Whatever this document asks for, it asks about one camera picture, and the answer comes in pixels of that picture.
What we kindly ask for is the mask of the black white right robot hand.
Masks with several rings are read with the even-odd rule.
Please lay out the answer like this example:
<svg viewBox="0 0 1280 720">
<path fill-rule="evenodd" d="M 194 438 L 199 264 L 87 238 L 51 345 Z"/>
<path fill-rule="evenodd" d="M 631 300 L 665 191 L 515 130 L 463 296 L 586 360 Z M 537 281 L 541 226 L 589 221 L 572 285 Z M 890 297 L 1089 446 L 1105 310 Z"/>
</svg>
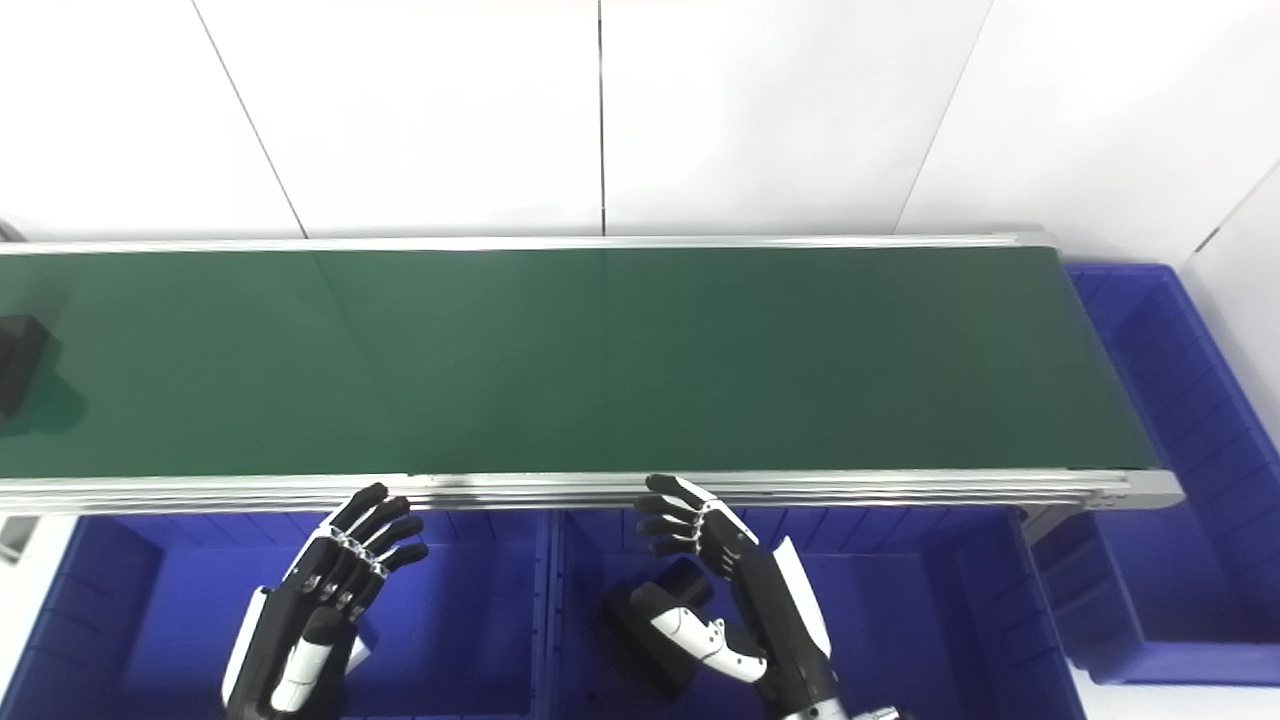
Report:
<svg viewBox="0 0 1280 720">
<path fill-rule="evenodd" d="M 690 602 L 648 582 L 631 593 L 639 615 L 669 644 L 755 688 L 768 719 L 846 719 L 832 644 L 817 594 L 792 541 L 765 547 L 710 491 L 650 474 L 634 507 L 637 530 L 659 557 L 686 553 L 727 582 L 741 624 L 705 619 Z"/>
</svg>

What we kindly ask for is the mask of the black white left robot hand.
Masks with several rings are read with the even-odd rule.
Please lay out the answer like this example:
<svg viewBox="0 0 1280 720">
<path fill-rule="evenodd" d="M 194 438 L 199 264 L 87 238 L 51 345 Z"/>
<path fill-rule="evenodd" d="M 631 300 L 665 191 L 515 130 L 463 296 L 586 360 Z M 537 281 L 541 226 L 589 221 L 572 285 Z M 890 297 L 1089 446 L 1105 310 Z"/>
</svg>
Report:
<svg viewBox="0 0 1280 720">
<path fill-rule="evenodd" d="M 422 561 L 424 521 L 375 482 L 306 537 L 276 585 L 250 597 L 220 687 L 228 719 L 342 719 L 369 656 L 360 623 L 390 575 Z"/>
</svg>

